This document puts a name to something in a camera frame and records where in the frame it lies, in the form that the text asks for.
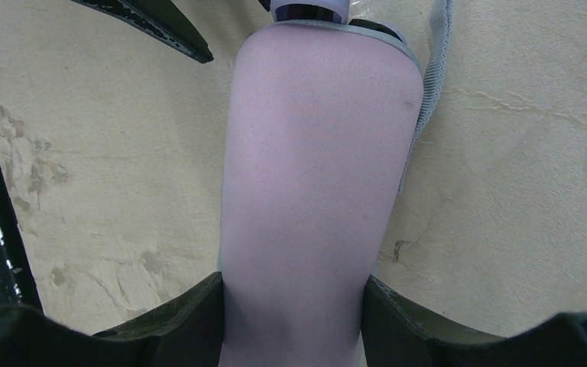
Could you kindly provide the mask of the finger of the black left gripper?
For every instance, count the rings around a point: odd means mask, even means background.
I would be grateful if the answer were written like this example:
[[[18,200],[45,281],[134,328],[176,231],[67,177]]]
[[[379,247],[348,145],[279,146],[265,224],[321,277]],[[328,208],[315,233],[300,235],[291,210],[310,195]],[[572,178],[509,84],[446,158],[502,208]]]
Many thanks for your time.
[[[171,0],[73,0],[116,18],[205,64],[214,60],[209,45]]]

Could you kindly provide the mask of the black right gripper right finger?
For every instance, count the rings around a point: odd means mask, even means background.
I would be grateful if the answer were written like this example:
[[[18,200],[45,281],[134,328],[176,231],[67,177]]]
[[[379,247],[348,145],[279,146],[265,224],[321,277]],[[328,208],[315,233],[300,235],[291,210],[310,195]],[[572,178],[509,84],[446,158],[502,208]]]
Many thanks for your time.
[[[587,312],[558,313],[504,338],[423,307],[374,276],[361,331],[369,366],[587,366]]]

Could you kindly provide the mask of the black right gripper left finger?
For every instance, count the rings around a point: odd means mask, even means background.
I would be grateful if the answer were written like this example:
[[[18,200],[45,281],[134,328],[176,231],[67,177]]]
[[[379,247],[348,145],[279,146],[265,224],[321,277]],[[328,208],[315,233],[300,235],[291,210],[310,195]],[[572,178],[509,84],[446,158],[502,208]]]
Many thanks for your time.
[[[219,272],[92,336],[32,307],[0,305],[0,366],[216,366],[223,331]]]

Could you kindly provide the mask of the pink umbrella case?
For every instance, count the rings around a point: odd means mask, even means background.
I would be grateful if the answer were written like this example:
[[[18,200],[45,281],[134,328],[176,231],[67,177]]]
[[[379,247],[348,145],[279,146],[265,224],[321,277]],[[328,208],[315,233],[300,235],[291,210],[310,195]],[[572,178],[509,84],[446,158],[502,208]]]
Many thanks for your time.
[[[362,297],[450,38],[421,73],[397,38],[321,21],[235,62],[222,180],[222,366],[357,366]]]

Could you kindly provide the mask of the purple umbrella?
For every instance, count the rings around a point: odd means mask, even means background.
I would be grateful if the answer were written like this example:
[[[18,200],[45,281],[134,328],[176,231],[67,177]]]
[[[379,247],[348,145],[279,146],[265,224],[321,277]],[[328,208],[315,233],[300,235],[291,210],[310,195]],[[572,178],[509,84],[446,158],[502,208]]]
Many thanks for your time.
[[[348,24],[388,34],[405,43],[405,39],[395,27],[362,18],[349,20],[350,1],[332,0],[259,0],[261,6],[271,13],[274,21],[313,20],[335,24]]]

